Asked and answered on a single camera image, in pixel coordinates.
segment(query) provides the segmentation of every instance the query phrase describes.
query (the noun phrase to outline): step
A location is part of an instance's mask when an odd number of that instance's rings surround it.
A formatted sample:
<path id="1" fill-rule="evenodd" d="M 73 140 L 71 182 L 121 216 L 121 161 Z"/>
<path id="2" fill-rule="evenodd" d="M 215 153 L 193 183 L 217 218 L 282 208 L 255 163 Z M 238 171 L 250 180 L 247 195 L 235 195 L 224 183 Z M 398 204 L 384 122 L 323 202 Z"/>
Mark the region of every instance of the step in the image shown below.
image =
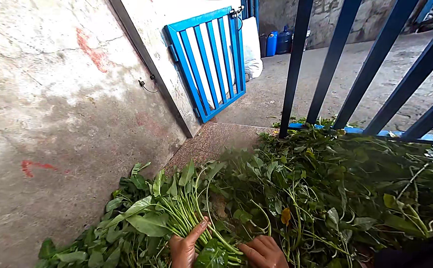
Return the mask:
<path id="1" fill-rule="evenodd" d="M 258 133 L 261 132 L 278 134 L 279 129 L 207 122 L 195 137 L 182 144 L 165 169 L 171 172 L 173 166 L 183 168 L 190 159 L 193 159 L 196 165 L 215 160 L 225 147 L 251 148 L 258 143 Z"/>

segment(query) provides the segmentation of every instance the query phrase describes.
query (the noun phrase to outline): black container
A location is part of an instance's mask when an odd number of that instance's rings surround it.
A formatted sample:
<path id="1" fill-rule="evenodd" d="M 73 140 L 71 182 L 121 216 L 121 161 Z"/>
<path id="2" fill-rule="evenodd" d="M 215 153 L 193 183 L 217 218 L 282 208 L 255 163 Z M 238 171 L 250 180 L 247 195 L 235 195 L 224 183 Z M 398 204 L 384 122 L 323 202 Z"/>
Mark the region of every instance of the black container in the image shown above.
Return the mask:
<path id="1" fill-rule="evenodd" d="M 261 52 L 261 58 L 266 57 L 266 43 L 268 41 L 268 36 L 265 33 L 262 33 L 259 36 L 259 50 Z"/>

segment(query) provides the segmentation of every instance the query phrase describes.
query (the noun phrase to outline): bunch of greens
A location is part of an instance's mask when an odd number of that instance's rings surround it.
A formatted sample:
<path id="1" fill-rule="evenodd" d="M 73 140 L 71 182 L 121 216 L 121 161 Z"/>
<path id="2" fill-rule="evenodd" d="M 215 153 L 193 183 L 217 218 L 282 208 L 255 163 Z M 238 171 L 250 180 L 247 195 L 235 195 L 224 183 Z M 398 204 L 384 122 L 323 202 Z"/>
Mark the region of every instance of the bunch of greens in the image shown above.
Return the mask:
<path id="1" fill-rule="evenodd" d="M 38 267 L 168 267 L 171 234 L 203 218 L 196 266 L 247 265 L 236 248 L 272 235 L 298 267 L 359 267 L 374 253 L 433 236 L 433 151 L 429 145 L 344 135 L 329 129 L 261 134 L 252 150 L 163 170 L 136 164 L 95 228 L 71 246 L 43 242 Z"/>

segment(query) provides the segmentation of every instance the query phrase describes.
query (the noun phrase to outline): dark fabric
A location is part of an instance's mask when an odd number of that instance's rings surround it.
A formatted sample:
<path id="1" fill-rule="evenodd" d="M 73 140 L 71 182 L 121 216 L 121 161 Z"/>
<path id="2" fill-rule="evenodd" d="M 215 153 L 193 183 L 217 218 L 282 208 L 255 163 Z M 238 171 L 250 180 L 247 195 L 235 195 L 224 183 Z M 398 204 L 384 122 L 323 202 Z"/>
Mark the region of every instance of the dark fabric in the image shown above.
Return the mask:
<path id="1" fill-rule="evenodd" d="M 433 268 L 433 239 L 404 250 L 383 249 L 375 254 L 375 268 Z"/>

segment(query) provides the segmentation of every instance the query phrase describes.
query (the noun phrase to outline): red paint mark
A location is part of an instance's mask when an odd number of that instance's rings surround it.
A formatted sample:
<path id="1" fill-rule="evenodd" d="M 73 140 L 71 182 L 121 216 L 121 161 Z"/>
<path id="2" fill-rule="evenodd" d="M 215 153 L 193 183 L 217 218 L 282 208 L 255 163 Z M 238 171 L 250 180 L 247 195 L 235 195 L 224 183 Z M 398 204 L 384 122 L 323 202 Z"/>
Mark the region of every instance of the red paint mark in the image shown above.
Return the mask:
<path id="1" fill-rule="evenodd" d="M 54 171 L 58 170 L 51 164 L 41 164 L 39 162 L 33 162 L 31 160 L 23 160 L 21 162 L 21 170 L 24 172 L 26 177 L 28 178 L 34 177 L 33 173 L 31 172 L 32 168 L 45 168 L 45 169 L 52 169 Z"/>
<path id="2" fill-rule="evenodd" d="M 88 45 L 89 36 L 84 33 L 82 29 L 76 28 L 77 32 L 77 44 L 79 44 L 80 48 L 84 53 L 86 53 L 89 58 L 94 62 L 97 69 L 101 72 L 107 72 L 109 66 L 112 65 L 112 62 L 109 61 L 106 54 L 104 52 L 98 51 L 96 49 L 92 49 Z"/>
<path id="3" fill-rule="evenodd" d="M 137 125 L 145 125 L 146 128 L 156 136 L 164 137 L 168 134 L 168 129 L 162 128 L 158 123 L 149 116 L 146 112 L 139 112 L 135 114 Z"/>

